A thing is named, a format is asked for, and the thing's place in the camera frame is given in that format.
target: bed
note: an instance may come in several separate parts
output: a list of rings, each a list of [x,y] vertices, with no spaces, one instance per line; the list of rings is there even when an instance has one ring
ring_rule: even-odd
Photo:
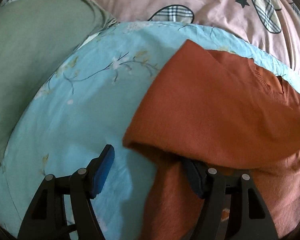
[[[3,0],[0,7],[13,1]],[[252,19],[259,22],[244,28],[234,28],[242,14],[214,19],[208,17],[214,7],[208,10],[197,1],[145,1],[94,0],[122,23],[76,48],[45,80],[15,126],[0,166],[0,226],[13,236],[45,175],[72,174],[111,144],[116,158],[92,205],[106,239],[138,237],[156,167],[125,149],[121,140],[151,82],[186,39],[205,49],[253,58],[300,93],[299,3],[270,0],[277,15],[277,25],[270,29],[265,22],[271,17],[262,19],[252,0],[233,0],[239,9],[258,12]],[[65,202],[68,223],[74,223],[70,200]],[[300,228],[300,215],[293,224],[283,225],[279,236],[293,236],[290,232],[298,223]]]

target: orange cloth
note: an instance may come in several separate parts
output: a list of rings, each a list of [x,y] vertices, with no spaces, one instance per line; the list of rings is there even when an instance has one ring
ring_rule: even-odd
[[[123,144],[158,165],[141,240],[179,240],[197,221],[202,200],[178,155],[254,169],[279,236],[300,220],[300,95],[252,59],[186,41],[149,88]]]

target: pink comforter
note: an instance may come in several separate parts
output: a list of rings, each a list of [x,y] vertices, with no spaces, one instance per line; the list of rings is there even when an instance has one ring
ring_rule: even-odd
[[[93,1],[119,21],[181,21],[224,29],[300,75],[300,11],[292,0]]]

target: sage green fabric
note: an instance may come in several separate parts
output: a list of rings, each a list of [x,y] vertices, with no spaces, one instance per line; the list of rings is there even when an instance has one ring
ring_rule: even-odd
[[[0,8],[0,163],[39,88],[90,34],[114,21],[88,0],[18,0]]]

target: star print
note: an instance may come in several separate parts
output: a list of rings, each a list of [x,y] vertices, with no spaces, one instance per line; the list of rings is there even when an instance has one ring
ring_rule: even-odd
[[[247,0],[235,0],[237,3],[240,3],[242,8],[244,8],[246,5],[250,6],[250,4],[247,3]]]

